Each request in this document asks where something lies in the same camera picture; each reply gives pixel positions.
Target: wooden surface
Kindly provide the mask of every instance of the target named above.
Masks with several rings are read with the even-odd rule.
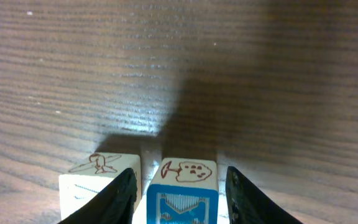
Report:
[[[358,0],[0,0],[0,223],[56,223],[95,150],[234,165],[305,223],[358,223]]]

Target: brown drawing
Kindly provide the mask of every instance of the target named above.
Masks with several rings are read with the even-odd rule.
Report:
[[[168,171],[176,172],[177,182],[200,182],[212,175],[212,170],[199,162],[180,162],[179,168],[171,168],[172,161],[167,162],[161,169],[161,177],[164,179]]]
[[[104,155],[100,155],[99,153],[94,153],[89,156],[89,162],[86,164],[81,164],[70,169],[68,172],[80,172],[88,169],[96,169],[95,174],[105,174],[105,173],[116,173],[117,170],[112,166],[107,166],[107,163],[111,163],[121,158],[121,155],[114,155],[105,157]]]

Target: dark brown wood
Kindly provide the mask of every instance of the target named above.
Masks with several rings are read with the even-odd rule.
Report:
[[[0,223],[59,221],[95,150],[145,184],[216,160],[220,220],[236,166],[305,223],[358,223],[358,0],[0,0]]]

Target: blue square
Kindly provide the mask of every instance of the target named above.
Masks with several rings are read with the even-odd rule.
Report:
[[[147,190],[147,224],[216,224],[218,192],[152,184]]]

